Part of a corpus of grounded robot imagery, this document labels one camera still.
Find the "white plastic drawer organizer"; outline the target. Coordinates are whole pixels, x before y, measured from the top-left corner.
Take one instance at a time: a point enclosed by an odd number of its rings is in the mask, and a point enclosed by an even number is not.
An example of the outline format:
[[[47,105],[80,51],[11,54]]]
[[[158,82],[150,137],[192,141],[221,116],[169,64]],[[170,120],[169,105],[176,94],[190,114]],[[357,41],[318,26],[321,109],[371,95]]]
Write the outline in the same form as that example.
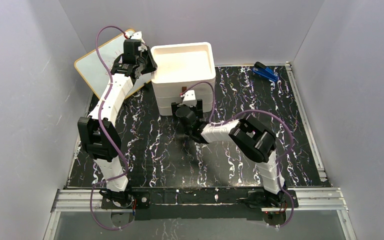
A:
[[[157,70],[151,82],[161,116],[172,115],[172,103],[181,103],[183,88],[216,81],[212,46],[208,42],[154,46],[150,50]]]

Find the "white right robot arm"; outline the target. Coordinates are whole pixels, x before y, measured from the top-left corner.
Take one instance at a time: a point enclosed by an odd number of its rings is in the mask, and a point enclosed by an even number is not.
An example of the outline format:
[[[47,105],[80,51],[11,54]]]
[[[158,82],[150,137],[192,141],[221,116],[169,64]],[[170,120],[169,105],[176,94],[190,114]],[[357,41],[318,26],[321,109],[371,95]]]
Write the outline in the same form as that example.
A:
[[[223,123],[203,120],[200,108],[171,104],[172,115],[183,127],[185,135],[199,144],[233,142],[248,160],[256,163],[267,198],[280,201],[286,190],[285,179],[278,168],[276,135],[251,114]]]

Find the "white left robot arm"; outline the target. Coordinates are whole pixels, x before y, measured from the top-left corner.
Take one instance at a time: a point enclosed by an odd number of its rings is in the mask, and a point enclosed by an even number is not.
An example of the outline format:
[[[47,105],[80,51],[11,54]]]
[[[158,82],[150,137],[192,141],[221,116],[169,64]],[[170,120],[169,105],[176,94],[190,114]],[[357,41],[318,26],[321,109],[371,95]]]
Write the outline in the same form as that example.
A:
[[[108,200],[126,204],[131,198],[127,176],[129,164],[121,152],[116,119],[121,106],[142,75],[156,71],[150,48],[141,39],[126,39],[123,52],[112,68],[107,68],[108,84],[96,107],[77,122],[82,148],[99,167],[105,188],[100,194]]]

